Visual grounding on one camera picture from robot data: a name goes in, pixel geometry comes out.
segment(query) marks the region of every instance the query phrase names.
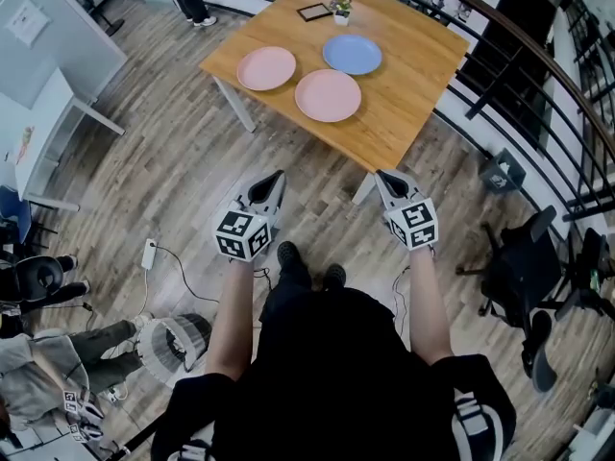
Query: gray pants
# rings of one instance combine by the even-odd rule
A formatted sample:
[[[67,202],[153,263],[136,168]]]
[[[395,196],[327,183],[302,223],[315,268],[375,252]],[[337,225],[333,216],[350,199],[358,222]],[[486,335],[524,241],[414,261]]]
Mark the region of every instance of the gray pants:
[[[97,395],[115,384],[124,382],[128,374],[141,367],[136,351],[122,353],[116,358],[101,359],[103,353],[117,347],[135,333],[136,328],[133,323],[120,321],[106,328],[70,336],[75,352],[86,368],[89,390],[92,393]]]

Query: wooden table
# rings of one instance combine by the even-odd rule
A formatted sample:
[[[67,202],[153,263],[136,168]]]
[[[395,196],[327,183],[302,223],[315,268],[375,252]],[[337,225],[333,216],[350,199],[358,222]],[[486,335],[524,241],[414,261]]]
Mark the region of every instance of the wooden table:
[[[246,129],[255,125],[234,89],[243,90],[316,135],[363,166],[368,174],[355,203],[374,185],[377,169],[395,169],[429,118],[463,58],[468,42],[433,19],[396,0],[353,0],[348,27],[332,17],[305,22],[297,9],[331,0],[277,0],[228,37],[201,63],[222,89]],[[361,88],[358,111],[337,123],[305,116],[295,104],[295,86],[307,73],[329,68],[322,48],[331,37],[358,34],[382,50],[378,70],[355,76]],[[256,92],[237,80],[239,61],[262,46],[281,46],[297,59],[297,69],[285,85]]]

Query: white desk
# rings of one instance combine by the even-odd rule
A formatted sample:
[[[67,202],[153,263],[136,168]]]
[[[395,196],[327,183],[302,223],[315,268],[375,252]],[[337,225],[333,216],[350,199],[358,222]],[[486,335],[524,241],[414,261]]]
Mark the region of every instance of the white desk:
[[[42,193],[32,192],[33,179],[43,162],[53,162],[53,166],[58,167],[57,162],[49,160],[45,155],[72,108],[80,109],[117,134],[125,132],[124,129],[78,99],[62,72],[57,68],[39,93],[32,109],[16,110],[11,121],[12,127],[17,128],[18,132],[24,132],[27,127],[34,129],[25,154],[19,158],[21,134],[15,143],[13,153],[17,192],[21,200],[30,200],[64,210],[79,211],[79,206],[76,204],[44,198],[41,196]]]

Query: table leg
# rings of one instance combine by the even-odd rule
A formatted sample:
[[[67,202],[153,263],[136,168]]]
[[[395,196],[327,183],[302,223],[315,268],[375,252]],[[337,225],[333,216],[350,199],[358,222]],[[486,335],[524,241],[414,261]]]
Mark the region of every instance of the table leg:
[[[243,123],[243,126],[246,127],[248,132],[252,133],[256,129],[256,125],[254,124],[254,121],[252,121],[250,113],[248,113],[243,106],[243,103],[241,102],[241,99],[239,99],[239,96],[235,92],[234,88],[217,77],[213,77],[213,79],[218,84],[218,87],[220,87],[224,97],[226,97],[227,101],[231,103],[231,108],[233,108],[235,114],[239,117],[241,123]]]
[[[363,182],[361,186],[358,187],[357,193],[353,198],[353,203],[355,205],[360,205],[367,195],[369,195],[370,191],[376,186],[376,179],[372,173],[367,173],[365,178],[363,178]]]
[[[29,200],[30,202],[34,202],[36,204],[51,206],[52,208],[59,208],[60,210],[79,211],[79,209],[81,208],[76,204],[63,202],[61,200],[53,200],[51,198],[34,195],[32,193],[26,193],[23,198],[24,200]]]
[[[126,132],[126,130],[124,130],[123,128],[118,127],[115,123],[113,123],[108,118],[103,116],[100,112],[98,112],[97,110],[92,109],[90,106],[88,106],[82,100],[77,99],[76,97],[73,98],[73,105],[75,106],[75,108],[79,108],[85,114],[87,114],[88,116],[91,116],[96,121],[98,121],[99,123],[105,125],[107,128],[109,128],[110,130],[113,130],[117,134],[124,134]]]

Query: pink plate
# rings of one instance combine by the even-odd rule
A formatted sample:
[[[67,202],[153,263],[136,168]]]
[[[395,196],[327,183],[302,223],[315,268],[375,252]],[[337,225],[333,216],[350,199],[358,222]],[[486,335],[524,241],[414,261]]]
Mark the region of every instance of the pink plate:
[[[252,90],[271,90],[290,79],[296,65],[288,50],[265,46],[243,57],[237,66],[237,79]]]
[[[361,104],[361,89],[350,75],[337,70],[316,70],[297,84],[295,102],[312,119],[332,123],[346,119]]]

